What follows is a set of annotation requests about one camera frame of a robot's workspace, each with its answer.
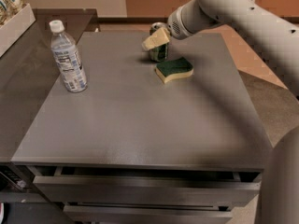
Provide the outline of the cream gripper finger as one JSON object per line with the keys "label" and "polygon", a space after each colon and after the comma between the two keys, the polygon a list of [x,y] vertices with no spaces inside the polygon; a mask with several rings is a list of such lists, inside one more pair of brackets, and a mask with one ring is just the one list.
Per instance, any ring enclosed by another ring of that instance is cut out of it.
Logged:
{"label": "cream gripper finger", "polygon": [[171,37],[170,32],[165,27],[160,27],[158,29],[150,28],[149,29],[149,37],[147,37],[142,42],[142,48],[145,51],[155,49],[157,47],[160,47],[164,44],[169,43],[170,37]]}

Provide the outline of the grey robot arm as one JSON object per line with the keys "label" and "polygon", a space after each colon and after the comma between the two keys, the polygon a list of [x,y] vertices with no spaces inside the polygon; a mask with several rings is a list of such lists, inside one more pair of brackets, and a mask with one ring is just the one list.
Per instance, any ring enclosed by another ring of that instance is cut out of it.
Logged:
{"label": "grey robot arm", "polygon": [[[234,28],[293,96],[299,96],[299,29],[255,0],[191,0],[176,9],[142,47],[151,50],[222,24]],[[257,224],[299,224],[299,127],[270,153],[263,172]]]}

